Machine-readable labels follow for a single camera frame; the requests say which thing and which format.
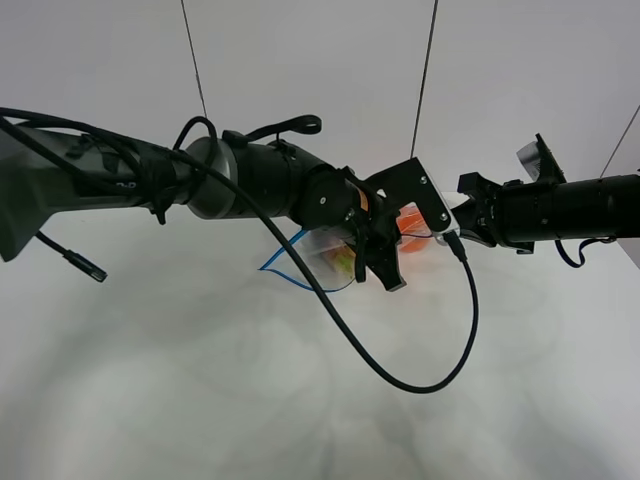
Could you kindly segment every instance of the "white floor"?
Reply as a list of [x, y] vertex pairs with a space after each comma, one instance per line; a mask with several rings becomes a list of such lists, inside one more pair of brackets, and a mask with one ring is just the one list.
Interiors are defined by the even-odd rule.
[[[477, 5], [441, 2], [423, 162], [448, 190], [468, 171], [524, 178], [515, 152], [540, 131], [571, 178], [599, 175], [637, 105], [636, 2]], [[291, 141], [363, 176], [403, 160], [430, 9], [187, 1], [209, 116], [249, 130], [317, 113], [325, 131]], [[201, 113], [178, 1], [30, 0], [0, 19], [5, 106], [165, 145]], [[311, 294], [256, 272], [275, 242], [255, 221], [177, 207], [165, 227], [131, 210], [46, 231], [110, 277], [93, 284], [36, 244], [1, 265], [3, 479], [640, 474], [640, 271], [617, 245], [579, 271], [551, 245], [470, 245], [477, 344], [421, 397], [370, 372]], [[461, 352], [468, 287], [436, 245], [402, 270], [399, 292], [371, 281], [333, 298], [393, 373], [426, 384]]]

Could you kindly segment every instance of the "white backdrop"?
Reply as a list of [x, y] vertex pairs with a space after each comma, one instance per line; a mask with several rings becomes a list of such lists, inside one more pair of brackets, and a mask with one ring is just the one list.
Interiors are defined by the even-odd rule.
[[[443, 188], [523, 177], [540, 131], [570, 178], [600, 173], [637, 105], [638, 4], [442, 1], [417, 153]], [[363, 176], [407, 157], [431, 2], [187, 0], [210, 117], [292, 137]], [[170, 145], [199, 114], [178, 1], [0, 6], [0, 103]], [[8, 479], [637, 478], [640, 271], [595, 246], [575, 272], [471, 246], [482, 324], [432, 397], [389, 389], [306, 292], [255, 269], [253, 221], [184, 208], [60, 215], [0, 268], [0, 469]], [[403, 260], [409, 287], [334, 297], [402, 378], [437, 380], [468, 332], [459, 265]]]

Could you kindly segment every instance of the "orange object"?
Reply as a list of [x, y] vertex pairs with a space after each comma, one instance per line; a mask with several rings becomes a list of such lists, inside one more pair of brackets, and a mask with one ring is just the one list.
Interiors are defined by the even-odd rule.
[[[403, 234], [402, 243], [399, 247], [401, 252], [419, 252], [431, 241], [431, 238], [420, 238], [431, 235], [431, 230], [427, 227], [418, 207], [413, 205], [402, 207], [400, 216], [396, 218], [396, 223], [400, 233]], [[416, 235], [416, 237], [405, 236], [405, 234]]]

